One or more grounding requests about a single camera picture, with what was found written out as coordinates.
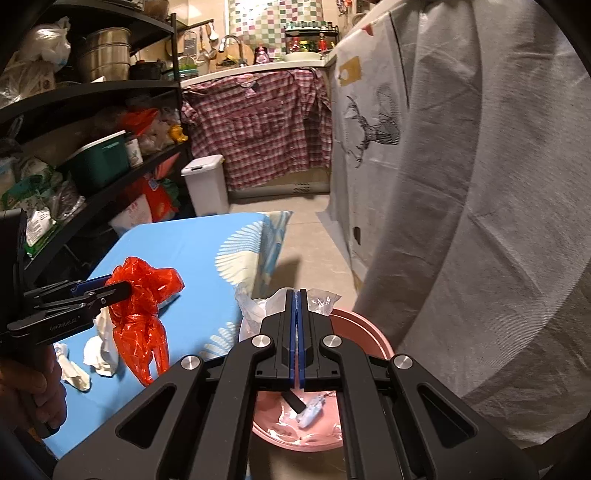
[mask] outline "human hand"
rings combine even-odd
[[[41,357],[42,372],[9,359],[0,358],[0,416],[12,430],[28,430],[32,425],[18,391],[33,395],[35,414],[42,423],[58,428],[66,421],[66,388],[61,383],[61,367],[53,345],[36,352]]]

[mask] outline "white countertop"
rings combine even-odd
[[[237,67],[235,69],[222,70],[221,72],[208,73],[207,75],[201,75],[194,79],[183,80],[181,82],[181,88],[231,75],[244,75],[245,73],[266,72],[268,70],[300,69],[305,67],[322,68],[324,65],[324,60],[274,61],[272,63],[263,63],[262,65],[249,65],[248,67]]]

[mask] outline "hanging utensil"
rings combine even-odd
[[[187,30],[183,35],[183,53],[185,55],[197,55],[197,34]]]
[[[211,40],[209,41],[209,50],[207,51],[207,58],[209,60],[214,60],[217,57],[217,49],[213,48]]]
[[[203,27],[199,27],[199,56],[197,57],[197,69],[199,70],[199,75],[202,75],[203,71],[205,73],[209,72],[209,56],[207,55],[207,50],[203,47]]]
[[[209,38],[209,41],[211,41],[211,42],[215,43],[220,38],[220,36],[213,29],[212,23],[208,23],[207,25],[205,25],[205,31],[207,32],[207,37]]]

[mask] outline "plaid shirt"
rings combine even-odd
[[[330,101],[314,69],[225,77],[183,99],[193,158],[223,155],[228,190],[330,165]]]

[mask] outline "blue tablecloth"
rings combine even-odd
[[[242,318],[234,299],[235,285],[246,282],[254,295],[264,294],[290,215],[234,213],[140,225],[117,242],[90,278],[110,274],[129,256],[153,267],[176,268],[185,289],[160,314],[171,364],[189,353],[223,355],[233,345]],[[67,420],[46,440],[59,458],[143,388],[121,359],[112,378],[101,377],[83,364],[84,345],[95,335],[91,329],[63,341],[70,349],[70,360],[90,373],[92,386],[82,393],[66,384]]]

